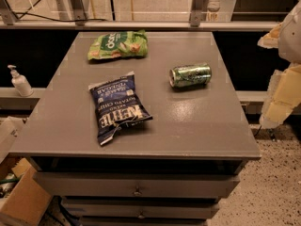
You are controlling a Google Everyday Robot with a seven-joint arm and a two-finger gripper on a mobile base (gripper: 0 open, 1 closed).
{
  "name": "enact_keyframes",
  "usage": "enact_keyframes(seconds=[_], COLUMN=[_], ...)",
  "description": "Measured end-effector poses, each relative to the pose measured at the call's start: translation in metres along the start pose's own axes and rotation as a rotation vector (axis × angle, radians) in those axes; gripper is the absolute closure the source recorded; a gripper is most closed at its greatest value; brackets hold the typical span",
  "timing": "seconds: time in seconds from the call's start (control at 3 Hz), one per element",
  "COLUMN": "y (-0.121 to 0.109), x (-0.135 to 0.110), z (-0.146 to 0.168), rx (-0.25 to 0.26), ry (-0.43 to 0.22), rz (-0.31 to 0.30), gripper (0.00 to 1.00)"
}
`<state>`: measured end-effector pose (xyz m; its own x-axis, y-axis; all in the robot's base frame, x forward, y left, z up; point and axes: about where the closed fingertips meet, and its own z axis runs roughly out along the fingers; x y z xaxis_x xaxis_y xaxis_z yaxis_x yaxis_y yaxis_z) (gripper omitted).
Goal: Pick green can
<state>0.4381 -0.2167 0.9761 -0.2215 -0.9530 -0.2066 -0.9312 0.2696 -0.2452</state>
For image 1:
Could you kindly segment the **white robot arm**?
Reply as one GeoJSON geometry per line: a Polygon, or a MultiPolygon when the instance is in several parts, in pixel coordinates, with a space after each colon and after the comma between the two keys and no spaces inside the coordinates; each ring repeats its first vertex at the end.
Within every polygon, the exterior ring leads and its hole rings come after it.
{"type": "Polygon", "coordinates": [[[261,127],[274,129],[301,104],[301,1],[283,22],[259,39],[258,45],[277,48],[279,56],[290,62],[283,72],[272,74],[261,109],[261,127]]]}

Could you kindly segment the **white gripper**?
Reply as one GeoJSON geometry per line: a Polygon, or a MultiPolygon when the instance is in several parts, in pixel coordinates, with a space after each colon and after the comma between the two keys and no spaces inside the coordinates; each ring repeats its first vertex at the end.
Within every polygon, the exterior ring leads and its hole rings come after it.
{"type": "MultiPolygon", "coordinates": [[[[276,25],[262,36],[257,45],[266,48],[278,48],[282,23],[276,25]]],[[[281,125],[301,103],[301,64],[291,63],[282,71],[275,70],[271,76],[267,97],[264,100],[260,125],[263,129],[274,129],[281,125]]]]}

